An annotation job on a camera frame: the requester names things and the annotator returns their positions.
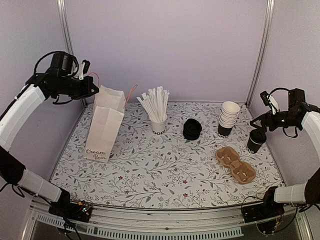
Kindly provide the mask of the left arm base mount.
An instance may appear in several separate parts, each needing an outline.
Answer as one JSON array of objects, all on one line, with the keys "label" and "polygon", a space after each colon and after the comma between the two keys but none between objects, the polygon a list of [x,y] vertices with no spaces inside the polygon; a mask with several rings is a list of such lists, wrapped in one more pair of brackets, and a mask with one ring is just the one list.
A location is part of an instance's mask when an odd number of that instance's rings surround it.
[{"label": "left arm base mount", "polygon": [[52,215],[88,223],[92,214],[92,205],[84,200],[72,203],[70,193],[61,189],[57,202],[51,202],[48,212]]}]

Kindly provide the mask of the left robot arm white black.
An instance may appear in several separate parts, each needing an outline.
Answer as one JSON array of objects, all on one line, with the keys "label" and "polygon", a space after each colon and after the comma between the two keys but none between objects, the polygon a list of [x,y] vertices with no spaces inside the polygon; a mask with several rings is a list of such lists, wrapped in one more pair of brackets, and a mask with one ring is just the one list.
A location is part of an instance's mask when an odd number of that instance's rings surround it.
[{"label": "left robot arm white black", "polygon": [[12,143],[31,114],[44,101],[54,99],[54,105],[61,105],[60,96],[68,96],[69,101],[82,100],[99,92],[93,77],[89,76],[90,62],[67,52],[56,50],[45,54],[51,56],[51,63],[45,72],[33,69],[32,76],[14,97],[0,116],[0,176],[7,185],[24,189],[51,203],[63,216],[74,213],[74,205],[63,198],[69,193],[28,170],[24,164],[10,154]]}]

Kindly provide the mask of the brown cardboard cup carrier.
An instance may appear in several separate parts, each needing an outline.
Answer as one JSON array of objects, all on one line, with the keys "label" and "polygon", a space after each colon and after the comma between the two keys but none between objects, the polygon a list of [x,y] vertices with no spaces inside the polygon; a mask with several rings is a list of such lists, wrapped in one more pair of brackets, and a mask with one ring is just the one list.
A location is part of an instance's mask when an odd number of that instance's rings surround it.
[{"label": "brown cardboard cup carrier", "polygon": [[222,147],[215,152],[217,160],[227,168],[237,181],[244,185],[251,183],[256,177],[255,169],[247,162],[240,160],[240,155],[230,146]]}]

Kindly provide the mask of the black paper coffee cup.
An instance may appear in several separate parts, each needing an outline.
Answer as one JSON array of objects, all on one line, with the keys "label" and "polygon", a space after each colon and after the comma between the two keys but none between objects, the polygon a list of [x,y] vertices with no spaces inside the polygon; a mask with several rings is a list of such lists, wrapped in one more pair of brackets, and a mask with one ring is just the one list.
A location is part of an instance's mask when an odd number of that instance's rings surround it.
[{"label": "black paper coffee cup", "polygon": [[248,139],[246,149],[249,153],[255,154],[258,152],[258,150],[261,148],[262,145],[263,145],[262,143],[257,143],[254,140],[252,140],[252,138],[250,137]]}]

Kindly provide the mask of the black plastic cup lid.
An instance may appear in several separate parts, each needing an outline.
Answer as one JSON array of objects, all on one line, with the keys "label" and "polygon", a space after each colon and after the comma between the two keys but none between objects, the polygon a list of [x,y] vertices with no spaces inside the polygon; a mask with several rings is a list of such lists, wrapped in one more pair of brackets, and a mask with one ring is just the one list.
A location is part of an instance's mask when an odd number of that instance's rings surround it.
[{"label": "black plastic cup lid", "polygon": [[258,129],[253,129],[249,133],[249,139],[256,145],[262,145],[266,142],[267,136],[263,131],[260,131]]}]

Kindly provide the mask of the stack of paper cups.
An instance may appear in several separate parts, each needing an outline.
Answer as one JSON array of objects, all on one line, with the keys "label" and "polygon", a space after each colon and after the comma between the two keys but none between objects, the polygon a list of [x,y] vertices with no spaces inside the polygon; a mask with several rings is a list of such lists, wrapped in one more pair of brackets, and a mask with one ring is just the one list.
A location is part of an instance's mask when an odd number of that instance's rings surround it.
[{"label": "stack of paper cups", "polygon": [[240,113],[240,106],[232,101],[225,101],[222,104],[218,119],[218,136],[227,138],[236,124]]}]

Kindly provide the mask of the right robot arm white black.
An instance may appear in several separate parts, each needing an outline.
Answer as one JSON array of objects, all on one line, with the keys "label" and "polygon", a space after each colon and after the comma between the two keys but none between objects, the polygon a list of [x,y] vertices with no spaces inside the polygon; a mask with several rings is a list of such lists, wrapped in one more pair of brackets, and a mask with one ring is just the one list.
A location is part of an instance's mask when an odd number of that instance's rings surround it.
[{"label": "right robot arm white black", "polygon": [[304,90],[277,87],[259,98],[268,111],[250,121],[266,134],[284,186],[269,187],[259,206],[269,218],[284,205],[320,206],[320,108],[306,101]]}]

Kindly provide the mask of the white paper bag orange handles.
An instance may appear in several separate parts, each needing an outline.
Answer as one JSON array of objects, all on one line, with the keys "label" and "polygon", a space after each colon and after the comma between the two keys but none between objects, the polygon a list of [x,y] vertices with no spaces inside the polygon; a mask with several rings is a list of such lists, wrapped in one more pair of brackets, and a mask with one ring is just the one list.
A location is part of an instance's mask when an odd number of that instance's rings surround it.
[{"label": "white paper bag orange handles", "polygon": [[84,157],[102,163],[108,162],[125,115],[125,107],[135,84],[128,95],[103,85],[95,95],[93,117],[84,148]]}]

